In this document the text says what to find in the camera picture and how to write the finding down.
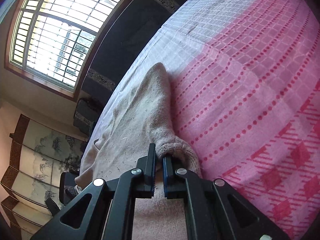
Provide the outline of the painted folding screen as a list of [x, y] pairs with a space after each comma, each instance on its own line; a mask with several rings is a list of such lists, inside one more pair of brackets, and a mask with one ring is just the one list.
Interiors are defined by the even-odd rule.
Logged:
[[8, 197], [1, 206], [14, 236], [31, 239], [52, 218], [52, 208], [67, 204], [60, 180], [80, 170], [87, 143], [25, 115], [10, 137], [9, 166], [1, 179]]

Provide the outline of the beige knit sweater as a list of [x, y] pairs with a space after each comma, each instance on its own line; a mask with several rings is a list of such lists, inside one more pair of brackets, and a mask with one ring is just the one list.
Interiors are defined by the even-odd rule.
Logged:
[[[196, 153], [174, 132], [170, 97], [168, 74], [163, 64], [157, 63], [124, 93], [110, 120], [99, 120], [81, 159], [77, 186], [84, 189], [97, 178], [120, 177], [147, 155], [150, 144], [155, 144], [159, 160], [171, 154], [186, 169], [200, 174]], [[162, 168], [157, 166], [154, 196], [135, 204], [133, 239], [186, 239], [183, 206], [181, 199], [165, 198]]]

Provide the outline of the barred window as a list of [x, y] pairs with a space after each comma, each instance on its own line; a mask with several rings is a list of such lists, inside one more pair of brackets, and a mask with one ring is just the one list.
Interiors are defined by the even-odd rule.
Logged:
[[18, 0], [4, 67], [75, 101], [103, 38], [133, 0]]

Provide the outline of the pink checked bed sheet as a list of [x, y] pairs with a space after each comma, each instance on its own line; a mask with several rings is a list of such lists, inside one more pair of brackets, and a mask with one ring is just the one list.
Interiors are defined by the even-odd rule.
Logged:
[[186, 1], [99, 120], [157, 63], [169, 78], [174, 132], [196, 153], [198, 175], [224, 179], [301, 239], [319, 214], [319, 22], [306, 2]]

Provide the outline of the dark blue sofa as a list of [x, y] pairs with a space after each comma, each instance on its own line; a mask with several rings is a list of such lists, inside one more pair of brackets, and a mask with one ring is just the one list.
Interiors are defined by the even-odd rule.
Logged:
[[82, 91], [105, 105], [137, 56], [187, 0], [133, 0], [98, 41]]

